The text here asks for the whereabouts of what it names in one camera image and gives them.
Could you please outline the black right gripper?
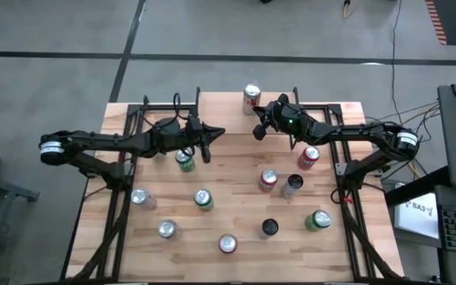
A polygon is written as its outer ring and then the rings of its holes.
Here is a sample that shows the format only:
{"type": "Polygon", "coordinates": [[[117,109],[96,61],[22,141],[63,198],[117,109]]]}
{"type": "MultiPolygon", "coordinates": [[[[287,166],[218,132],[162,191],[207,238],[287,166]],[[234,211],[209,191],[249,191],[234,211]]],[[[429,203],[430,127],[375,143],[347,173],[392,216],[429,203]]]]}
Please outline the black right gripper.
{"type": "Polygon", "coordinates": [[[260,124],[253,129],[257,140],[266,136],[269,127],[297,140],[303,139],[308,130],[305,109],[299,104],[292,104],[285,93],[281,93],[276,101],[271,101],[266,106],[254,106],[253,111],[260,120],[260,124]]]}

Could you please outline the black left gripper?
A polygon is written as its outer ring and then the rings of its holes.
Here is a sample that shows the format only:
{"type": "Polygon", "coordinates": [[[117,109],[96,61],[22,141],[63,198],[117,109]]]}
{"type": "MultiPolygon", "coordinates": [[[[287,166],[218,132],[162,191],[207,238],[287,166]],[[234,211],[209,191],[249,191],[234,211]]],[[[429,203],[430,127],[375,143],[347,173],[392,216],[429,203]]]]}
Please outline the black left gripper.
{"type": "Polygon", "coordinates": [[[185,148],[181,151],[188,157],[193,157],[196,147],[199,147],[204,163],[211,162],[210,144],[225,133],[223,127],[204,125],[198,118],[189,118],[184,129],[185,148]]]}

